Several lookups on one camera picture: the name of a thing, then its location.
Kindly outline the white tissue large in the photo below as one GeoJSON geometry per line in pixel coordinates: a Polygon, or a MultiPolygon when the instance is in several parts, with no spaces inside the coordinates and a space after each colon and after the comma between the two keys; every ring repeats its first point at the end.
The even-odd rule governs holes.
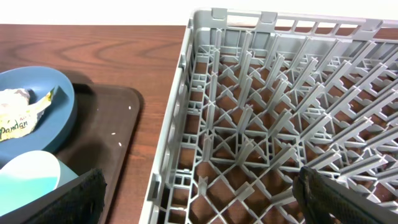
{"type": "Polygon", "coordinates": [[[20,108],[29,104],[30,94],[26,89],[5,89],[1,91],[1,109],[20,108]]]}

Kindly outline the brown serving tray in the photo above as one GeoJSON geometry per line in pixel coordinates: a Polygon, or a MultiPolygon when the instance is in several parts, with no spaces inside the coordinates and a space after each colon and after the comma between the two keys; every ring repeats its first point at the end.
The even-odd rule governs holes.
{"type": "Polygon", "coordinates": [[[75,83],[77,116],[56,157],[78,175],[103,171],[105,223],[141,108],[141,94],[125,86],[75,83]]]}

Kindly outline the light blue cup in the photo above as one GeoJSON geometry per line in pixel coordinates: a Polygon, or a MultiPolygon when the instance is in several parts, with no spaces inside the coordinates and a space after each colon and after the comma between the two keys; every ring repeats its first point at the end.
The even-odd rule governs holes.
{"type": "Polygon", "coordinates": [[[30,151],[1,168],[1,215],[10,213],[78,177],[47,151],[30,151]]]}

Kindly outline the dark blue plate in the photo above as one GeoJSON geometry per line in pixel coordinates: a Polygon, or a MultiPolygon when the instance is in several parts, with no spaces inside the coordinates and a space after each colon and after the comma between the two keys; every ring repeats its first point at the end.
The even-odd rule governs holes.
{"type": "Polygon", "coordinates": [[[54,90],[54,96],[30,134],[1,142],[1,166],[28,151],[55,153],[69,136],[76,120],[75,91],[69,78],[62,72],[41,66],[2,72],[1,90],[15,88],[28,90],[31,103],[39,101],[50,90],[54,90]]]}

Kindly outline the yellow green snack wrapper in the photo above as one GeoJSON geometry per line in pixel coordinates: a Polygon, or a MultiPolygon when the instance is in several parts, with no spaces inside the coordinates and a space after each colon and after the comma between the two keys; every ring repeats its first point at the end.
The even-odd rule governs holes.
{"type": "Polygon", "coordinates": [[[1,141],[21,138],[30,134],[44,111],[52,104],[55,88],[36,103],[20,108],[1,109],[1,141]]]}

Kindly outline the grey dishwasher rack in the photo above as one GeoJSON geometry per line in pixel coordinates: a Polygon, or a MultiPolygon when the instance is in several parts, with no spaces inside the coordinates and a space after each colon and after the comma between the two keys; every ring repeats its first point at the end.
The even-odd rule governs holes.
{"type": "Polygon", "coordinates": [[[303,166],[397,211],[397,22],[188,21],[139,221],[303,223],[303,166]]]}

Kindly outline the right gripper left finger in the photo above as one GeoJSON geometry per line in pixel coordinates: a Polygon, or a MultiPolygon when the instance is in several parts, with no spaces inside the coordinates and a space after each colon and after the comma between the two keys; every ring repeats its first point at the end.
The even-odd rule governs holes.
{"type": "Polygon", "coordinates": [[[1,217],[1,223],[97,224],[107,183],[101,169],[91,169],[48,194],[1,217]]]}

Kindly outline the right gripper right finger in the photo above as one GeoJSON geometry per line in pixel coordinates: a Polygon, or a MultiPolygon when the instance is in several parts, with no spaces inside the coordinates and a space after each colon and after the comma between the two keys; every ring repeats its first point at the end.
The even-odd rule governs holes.
{"type": "Polygon", "coordinates": [[[306,166],[292,191],[307,223],[397,223],[396,213],[306,166]]]}

